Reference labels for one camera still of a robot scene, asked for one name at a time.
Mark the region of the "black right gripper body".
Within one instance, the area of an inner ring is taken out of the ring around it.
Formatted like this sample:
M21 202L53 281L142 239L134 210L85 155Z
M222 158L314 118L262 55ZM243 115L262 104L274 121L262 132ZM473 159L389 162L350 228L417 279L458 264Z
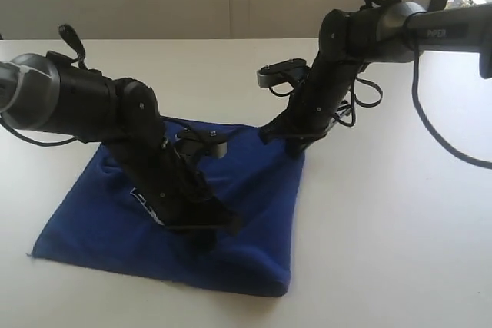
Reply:
M367 63L369 11L335 9L323 19L306 81L285 108L276 137L314 140L325 134L349 87Z

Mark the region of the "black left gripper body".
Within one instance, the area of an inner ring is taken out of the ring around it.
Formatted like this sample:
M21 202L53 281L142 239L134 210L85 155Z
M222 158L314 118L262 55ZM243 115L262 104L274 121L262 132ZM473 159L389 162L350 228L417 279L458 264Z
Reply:
M153 90L133 78L115 80L116 125L121 135L103 145L145 199L153 218L169 230L217 228L225 207L166 136Z

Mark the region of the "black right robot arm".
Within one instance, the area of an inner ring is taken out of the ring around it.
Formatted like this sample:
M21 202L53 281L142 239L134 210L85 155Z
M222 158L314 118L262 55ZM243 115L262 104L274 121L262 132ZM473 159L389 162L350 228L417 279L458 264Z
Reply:
M311 65L294 58L266 65L257 72L268 90L288 83L286 108L260 129L264 143L281 139L297 156L326 136L343 116L354 113L347 101L360 73L372 63L408 63L425 51L479 55L479 73L491 77L491 6L427 12L415 2L395 2L356 12L332 10L318 33Z

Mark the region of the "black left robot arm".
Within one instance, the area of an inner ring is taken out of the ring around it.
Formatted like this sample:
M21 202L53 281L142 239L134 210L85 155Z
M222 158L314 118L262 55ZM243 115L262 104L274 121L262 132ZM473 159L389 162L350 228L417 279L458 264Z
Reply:
M13 132L65 134L99 143L114 158L153 221L213 247L219 231L241 231L198 163L222 157L225 136L183 127L170 137L153 90L134 78L75 67L64 55L19 55L1 64L1 123Z

